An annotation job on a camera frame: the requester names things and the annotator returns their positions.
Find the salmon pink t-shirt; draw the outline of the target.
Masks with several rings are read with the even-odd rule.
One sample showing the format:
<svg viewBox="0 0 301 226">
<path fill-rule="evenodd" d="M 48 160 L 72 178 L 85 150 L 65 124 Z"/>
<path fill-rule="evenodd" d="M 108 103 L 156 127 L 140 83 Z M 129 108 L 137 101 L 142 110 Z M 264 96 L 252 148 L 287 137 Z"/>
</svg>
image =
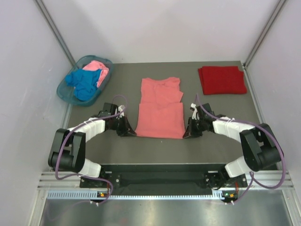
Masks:
<svg viewBox="0 0 301 226">
<path fill-rule="evenodd" d="M 136 134 L 139 137 L 182 139 L 185 126 L 181 80 L 142 79 Z"/>
</svg>

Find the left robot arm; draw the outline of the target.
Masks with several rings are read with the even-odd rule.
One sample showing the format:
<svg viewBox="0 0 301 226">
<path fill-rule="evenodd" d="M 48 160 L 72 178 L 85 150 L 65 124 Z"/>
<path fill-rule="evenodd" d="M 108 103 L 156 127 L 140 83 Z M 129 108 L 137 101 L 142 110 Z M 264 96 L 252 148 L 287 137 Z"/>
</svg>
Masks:
<svg viewBox="0 0 301 226">
<path fill-rule="evenodd" d="M 111 184 L 101 165 L 86 158 L 86 143 L 108 130 L 119 137 L 135 137 L 124 105 L 105 103 L 103 109 L 76 127 L 58 129 L 48 157 L 48 165 L 55 170 L 57 180 L 72 176 L 89 179 L 95 186 Z"/>
</svg>

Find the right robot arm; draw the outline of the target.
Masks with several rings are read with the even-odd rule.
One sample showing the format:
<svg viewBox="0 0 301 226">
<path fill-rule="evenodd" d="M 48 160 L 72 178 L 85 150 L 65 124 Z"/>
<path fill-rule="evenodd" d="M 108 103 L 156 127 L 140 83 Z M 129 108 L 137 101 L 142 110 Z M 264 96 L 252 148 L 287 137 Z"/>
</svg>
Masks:
<svg viewBox="0 0 301 226">
<path fill-rule="evenodd" d="M 275 186 L 266 188 L 276 189 L 283 184 L 286 172 L 284 153 L 268 124 L 257 125 L 222 114 L 215 115 L 209 104 L 192 103 L 190 109 L 193 114 L 188 120 L 184 139 L 200 137 L 207 131 L 226 136 L 241 144 L 243 155 L 218 170 L 218 184 L 213 186 L 214 189 L 231 186 L 237 177 L 264 170 L 278 162 L 282 164 L 281 179 Z"/>
</svg>

